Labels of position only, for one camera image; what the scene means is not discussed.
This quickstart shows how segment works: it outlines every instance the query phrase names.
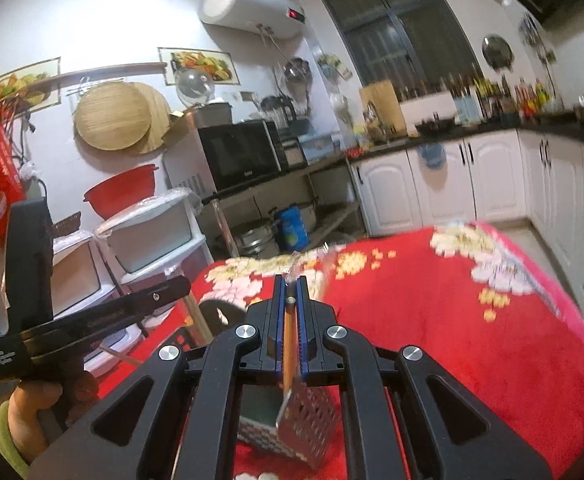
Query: red bowl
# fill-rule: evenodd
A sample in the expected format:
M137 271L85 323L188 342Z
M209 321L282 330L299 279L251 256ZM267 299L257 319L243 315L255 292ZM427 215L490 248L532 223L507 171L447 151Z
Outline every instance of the red bowl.
M107 220L125 208L154 194L154 164L145 164L104 180L89 189L83 201L89 202L96 213Z

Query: cabinet handle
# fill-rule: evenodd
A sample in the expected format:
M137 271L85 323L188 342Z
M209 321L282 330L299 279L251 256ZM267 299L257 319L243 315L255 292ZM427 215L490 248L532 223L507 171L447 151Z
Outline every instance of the cabinet handle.
M552 168L552 161L550 160L549 155L547 155L547 147L549 146L549 144L550 144L550 141L549 140L546 140L546 161L547 161L547 167L548 167L548 169L549 168Z
M543 158L543 141L538 144L538 154L541 155L541 164L543 164L543 167L545 167L546 161Z

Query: hand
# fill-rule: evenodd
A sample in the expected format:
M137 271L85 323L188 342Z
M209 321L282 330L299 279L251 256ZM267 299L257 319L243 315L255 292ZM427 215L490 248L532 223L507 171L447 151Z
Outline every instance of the hand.
M65 387L71 392L70 398L74 402L67 421L72 424L98 401L98 384L86 372ZM62 393L60 384L44 381L22 381L12 393L8 406L8 426L12 441L25 462L31 463L48 448L37 413L54 406Z

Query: microwave oven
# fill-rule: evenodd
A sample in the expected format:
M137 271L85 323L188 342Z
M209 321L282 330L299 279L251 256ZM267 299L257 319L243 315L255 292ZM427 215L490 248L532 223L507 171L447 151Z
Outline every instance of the microwave oven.
M171 187L189 187L201 199L288 168L285 149L271 121L196 128L184 116L172 125L167 137L179 130L179 136L184 136L172 145L168 142L163 167Z

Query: water heater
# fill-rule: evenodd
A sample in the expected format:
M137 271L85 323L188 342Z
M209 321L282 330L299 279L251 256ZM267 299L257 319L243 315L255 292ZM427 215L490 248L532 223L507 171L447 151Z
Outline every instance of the water heater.
M203 0L198 8L203 23L258 32L270 27L275 38L290 38L303 29L306 17L290 0Z

